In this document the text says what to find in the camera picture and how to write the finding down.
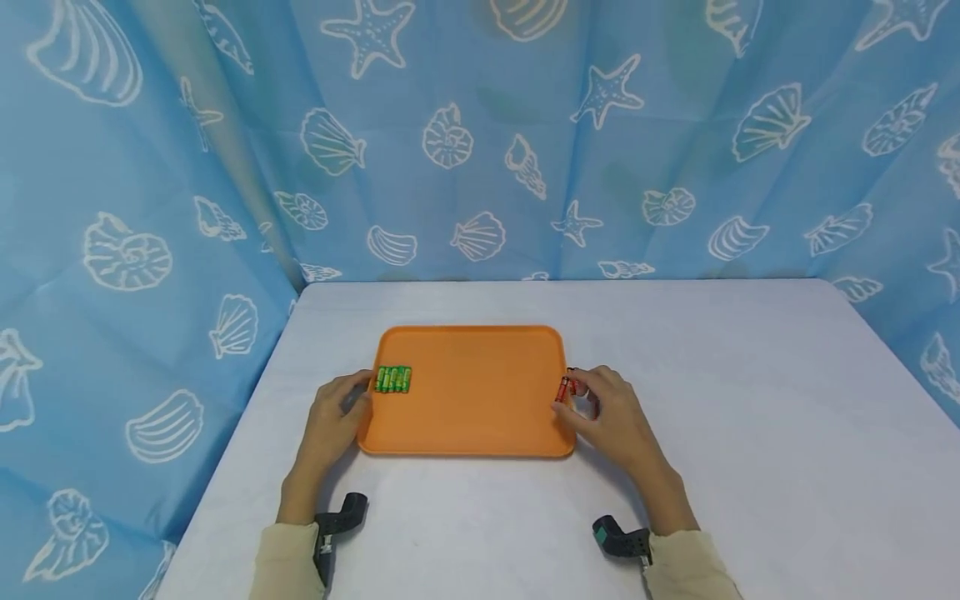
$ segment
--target red battery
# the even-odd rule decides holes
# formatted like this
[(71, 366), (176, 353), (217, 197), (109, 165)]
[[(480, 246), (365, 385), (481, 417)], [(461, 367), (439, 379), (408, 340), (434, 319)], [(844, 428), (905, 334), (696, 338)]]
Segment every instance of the red battery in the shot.
[(554, 402), (566, 402), (566, 389), (570, 385), (570, 379), (566, 375), (560, 380), (560, 389), (557, 390), (557, 397), (554, 398)]

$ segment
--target sleeve cuff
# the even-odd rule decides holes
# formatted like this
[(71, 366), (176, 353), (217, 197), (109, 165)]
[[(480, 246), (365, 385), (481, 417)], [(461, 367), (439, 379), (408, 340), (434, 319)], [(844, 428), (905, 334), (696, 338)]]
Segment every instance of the sleeve cuff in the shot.
[(277, 523), (260, 534), (258, 562), (286, 561), (313, 556), (320, 527), (317, 523), (309, 525), (288, 525)]

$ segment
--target white table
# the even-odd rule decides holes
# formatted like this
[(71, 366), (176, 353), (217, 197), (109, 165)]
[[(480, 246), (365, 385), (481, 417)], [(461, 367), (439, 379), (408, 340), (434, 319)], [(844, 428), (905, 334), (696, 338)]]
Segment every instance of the white table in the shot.
[[(843, 297), (814, 280), (323, 283), (303, 294), (160, 600), (245, 598), (314, 391), (397, 324), (544, 323), (567, 360), (633, 381), (748, 600), (956, 598), (960, 430)], [(622, 476), (563, 461), (372, 458), (332, 600), (637, 599), (590, 524), (638, 526)]]

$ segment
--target fabric backdrop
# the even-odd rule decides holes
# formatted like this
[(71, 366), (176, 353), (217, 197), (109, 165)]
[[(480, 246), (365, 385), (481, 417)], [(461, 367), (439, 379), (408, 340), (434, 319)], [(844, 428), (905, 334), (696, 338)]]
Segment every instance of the fabric backdrop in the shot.
[(0, 597), (153, 597), (305, 281), (816, 276), (960, 423), (958, 26), (5, 0)]

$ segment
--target forearm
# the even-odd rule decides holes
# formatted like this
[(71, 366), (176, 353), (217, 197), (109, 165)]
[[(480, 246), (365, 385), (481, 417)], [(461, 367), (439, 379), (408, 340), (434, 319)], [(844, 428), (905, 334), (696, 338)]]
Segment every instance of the forearm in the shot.
[(654, 534), (665, 537), (678, 531), (700, 531), (684, 480), (666, 459), (631, 468), (630, 477), (643, 499)]

